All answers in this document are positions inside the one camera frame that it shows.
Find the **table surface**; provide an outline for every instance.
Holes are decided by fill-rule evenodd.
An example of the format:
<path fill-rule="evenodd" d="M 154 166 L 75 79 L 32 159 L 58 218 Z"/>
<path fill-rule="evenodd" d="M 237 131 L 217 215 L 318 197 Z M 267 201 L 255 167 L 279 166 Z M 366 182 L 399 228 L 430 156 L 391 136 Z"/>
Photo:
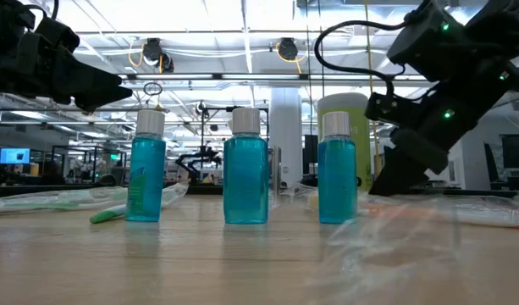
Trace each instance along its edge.
<path fill-rule="evenodd" d="M 323 303 L 311 297 L 318 291 L 334 296 L 325 304 L 349 303 L 334 301 L 345 287 L 307 284 L 332 267 L 322 260 L 335 258 L 326 245 L 339 227 L 318 224 L 317 212 L 299 204 L 274 209 L 266 225 L 225 225 L 221 196 L 186 196 L 159 224 L 90 225 L 91 215 L 0 215 L 0 304 Z M 457 289 L 482 296 L 479 304 L 519 303 L 519 230 L 460 232 Z M 426 283 L 413 285 L 422 291 Z M 442 297 L 428 304 L 474 304 Z"/>

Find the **ceiling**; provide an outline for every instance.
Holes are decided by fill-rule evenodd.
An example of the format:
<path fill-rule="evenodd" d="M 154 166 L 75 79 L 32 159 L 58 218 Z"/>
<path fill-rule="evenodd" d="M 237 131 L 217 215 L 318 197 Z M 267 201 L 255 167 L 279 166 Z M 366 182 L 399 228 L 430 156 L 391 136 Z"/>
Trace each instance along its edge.
<path fill-rule="evenodd" d="M 52 10 L 52 1 L 22 2 L 40 5 L 46 11 Z M 398 24 L 420 2 L 369 0 L 368 18 L 384 24 Z M 466 23 L 486 1 L 455 0 L 447 3 L 451 3 L 448 11 L 459 22 Z M 141 45 L 147 38 L 160 38 L 164 52 L 174 61 L 172 76 L 179 79 L 157 80 L 163 87 L 163 93 L 150 100 L 142 90 L 149 80 L 125 81 L 124 86 L 135 90 L 133 97 L 102 107 L 104 112 L 89 115 L 76 108 L 53 104 L 48 99 L 28 101 L 21 97 L 0 96 L 0 107 L 30 108 L 31 112 L 39 108 L 51 109 L 51 112 L 39 112 L 44 116 L 42 118 L 9 112 L 1 120 L 97 122 L 99 124 L 95 125 L 60 124 L 58 126 L 64 126 L 67 130 L 58 128 L 73 136 L 76 131 L 97 133 L 96 136 L 82 133 L 79 138 L 84 139 L 128 141 L 134 129 L 137 109 L 152 108 L 159 103 L 168 111 L 165 136 L 170 140 L 196 142 L 200 132 L 200 126 L 196 125 L 200 120 L 195 113 L 198 102 L 203 101 L 210 107 L 267 108 L 272 87 L 297 86 L 304 102 L 303 124 L 307 126 L 310 119 L 315 124 L 317 117 L 311 111 L 310 101 L 315 103 L 323 95 L 340 92 L 370 94 L 367 76 L 347 81 L 327 79 L 323 87 L 319 75 L 337 72 L 324 69 L 313 54 L 307 52 L 321 30 L 348 19 L 365 19 L 367 14 L 363 4 L 362 0 L 322 0 L 319 13 L 317 0 L 308 1 L 307 11 L 305 0 L 61 0 L 58 19 L 79 35 L 80 46 L 75 51 L 79 61 L 119 75 L 155 75 L 156 69 L 144 61 L 138 66 L 133 64 L 140 61 Z M 34 13 L 38 21 L 41 15 Z M 368 56 L 367 30 L 360 26 L 346 28 L 325 39 L 324 57 L 337 65 L 370 66 L 384 74 L 395 74 L 401 71 L 401 67 L 393 65 L 385 54 L 397 34 L 397 31 L 371 29 L 371 52 Z M 276 45 L 282 37 L 295 39 L 299 58 L 302 58 L 298 67 L 296 63 L 285 62 L 276 53 Z M 318 75 L 318 78 L 314 78 L 312 83 L 308 80 L 263 79 L 265 74 L 296 75 L 298 78 L 299 69 L 302 74 Z M 250 80 L 247 79 L 250 77 L 248 75 L 244 79 L 228 77 L 230 80 L 212 80 L 212 73 L 253 74 L 257 78 Z M 385 91 L 382 82 L 375 80 L 373 83 L 374 91 Z M 411 68 L 399 77 L 395 85 L 395 93 L 403 97 L 418 97 L 430 87 Z M 510 98 L 506 96 L 499 105 Z M 510 115 L 509 104 L 499 109 L 491 115 Z M 220 111 L 211 118 L 209 123 L 216 124 L 218 131 L 205 128 L 210 140 L 221 141 L 224 136 L 230 135 L 225 124 L 229 116 Z M 265 113 L 262 113 L 262 119 L 266 121 Z M 192 124 L 183 126 L 184 122 Z M 262 132 L 266 133 L 266 125 L 263 124 L 262 128 Z"/>

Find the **blue liquid bottle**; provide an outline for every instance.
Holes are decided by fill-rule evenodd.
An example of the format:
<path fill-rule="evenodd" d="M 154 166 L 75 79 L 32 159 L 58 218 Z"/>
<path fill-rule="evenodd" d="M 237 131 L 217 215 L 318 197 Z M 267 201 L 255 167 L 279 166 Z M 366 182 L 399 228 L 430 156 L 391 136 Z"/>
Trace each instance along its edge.
<path fill-rule="evenodd" d="M 131 148 L 130 184 L 125 218 L 131 221 L 159 221 L 163 172 L 165 169 L 165 114 L 141 110 Z"/>
<path fill-rule="evenodd" d="M 357 213 L 356 151 L 348 113 L 325 114 L 323 134 L 318 146 L 319 221 L 342 224 Z"/>
<path fill-rule="evenodd" d="M 226 224 L 268 220 L 268 145 L 260 131 L 259 110 L 233 110 L 233 137 L 224 143 Z"/>

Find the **white pillar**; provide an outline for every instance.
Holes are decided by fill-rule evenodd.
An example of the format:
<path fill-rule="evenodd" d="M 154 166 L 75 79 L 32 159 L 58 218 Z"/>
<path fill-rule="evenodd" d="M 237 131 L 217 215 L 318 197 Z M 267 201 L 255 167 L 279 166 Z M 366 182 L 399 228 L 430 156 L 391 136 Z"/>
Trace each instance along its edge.
<path fill-rule="evenodd" d="M 269 107 L 270 145 L 282 149 L 282 181 L 302 179 L 302 123 L 299 88 L 273 88 Z"/>

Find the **blue screen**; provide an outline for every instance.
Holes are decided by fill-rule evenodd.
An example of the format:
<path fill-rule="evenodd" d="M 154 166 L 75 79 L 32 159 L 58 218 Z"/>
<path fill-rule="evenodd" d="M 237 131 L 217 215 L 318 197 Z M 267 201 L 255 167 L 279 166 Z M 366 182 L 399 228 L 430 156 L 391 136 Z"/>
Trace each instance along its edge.
<path fill-rule="evenodd" d="M 28 164 L 29 162 L 29 148 L 2 148 L 0 152 L 0 164 Z"/>

